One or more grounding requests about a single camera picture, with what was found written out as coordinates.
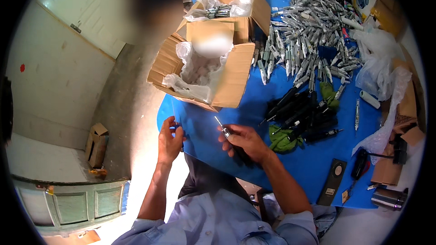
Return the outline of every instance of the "blue table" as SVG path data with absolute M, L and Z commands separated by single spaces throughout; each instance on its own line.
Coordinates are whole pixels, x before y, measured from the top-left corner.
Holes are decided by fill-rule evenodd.
M 286 6 L 287 0 L 267 0 L 270 6 Z M 333 78 L 335 90 L 338 90 L 341 82 Z M 261 169 L 249 169 L 238 167 L 227 153 L 222 151 L 221 143 L 218 142 L 220 132 L 217 130 L 216 115 L 223 124 L 237 123 L 251 126 L 256 129 L 266 144 L 271 144 L 268 136 L 268 124 L 258 127 L 266 112 L 266 102 L 280 98 L 292 87 L 291 81 L 286 81 L 286 72 L 282 67 L 276 68 L 270 82 L 264 86 L 260 78 L 259 69 L 250 70 L 247 87 L 238 108 L 223 108 L 219 113 L 206 111 L 198 106 L 185 103 L 166 95 L 157 113 L 157 127 L 161 128 L 162 122 L 173 115 L 172 102 L 177 115 L 177 121 L 186 132 L 187 141 L 184 150 L 205 163 L 229 173 L 235 177 L 254 183 L 260 187 L 271 190 L 271 184 Z M 319 94 L 319 82 L 316 83 L 316 91 Z M 356 99 L 360 89 L 354 83 L 348 84 L 341 96 L 340 109 L 337 113 L 338 127 L 345 131 L 336 137 L 324 140 L 313 145 L 297 147 L 295 151 L 287 155 L 279 155 L 285 168 L 302 186 L 311 203 L 316 203 L 326 181 L 333 158 L 347 162 L 345 174 L 341 185 L 333 200 L 332 205 L 342 206 L 341 193 L 352 184 L 351 171 L 355 157 L 351 157 L 351 151 L 356 144 L 377 130 L 377 123 L 381 116 L 380 111 L 361 101 L 361 120 L 354 136 L 354 110 Z M 356 183 L 352 197 L 345 203 L 345 207 L 351 208 L 377 208 L 371 203 L 374 190 L 367 191 L 370 184 L 374 167 L 371 165 L 368 172 Z

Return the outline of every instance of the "person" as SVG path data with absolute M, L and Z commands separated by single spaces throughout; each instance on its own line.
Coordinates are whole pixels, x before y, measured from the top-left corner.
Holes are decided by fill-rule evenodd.
M 273 230 L 235 177 L 185 154 L 189 174 L 165 223 L 166 183 L 186 140 L 182 127 L 173 137 L 174 126 L 174 116 L 163 122 L 156 169 L 138 218 L 113 244 L 319 244 L 312 208 L 301 186 L 253 128 L 235 124 L 225 125 L 234 133 L 228 140 L 220 134 L 222 149 L 232 157 L 230 143 L 241 146 L 263 168 L 284 219 Z

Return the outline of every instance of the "light blue shirt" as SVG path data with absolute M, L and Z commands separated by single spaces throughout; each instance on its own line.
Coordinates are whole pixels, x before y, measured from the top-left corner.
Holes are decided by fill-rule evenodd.
M 287 214 L 274 230 L 245 199 L 224 189 L 186 195 L 174 206 L 168 222 L 136 219 L 119 244 L 298 244 L 318 245 L 309 211 Z

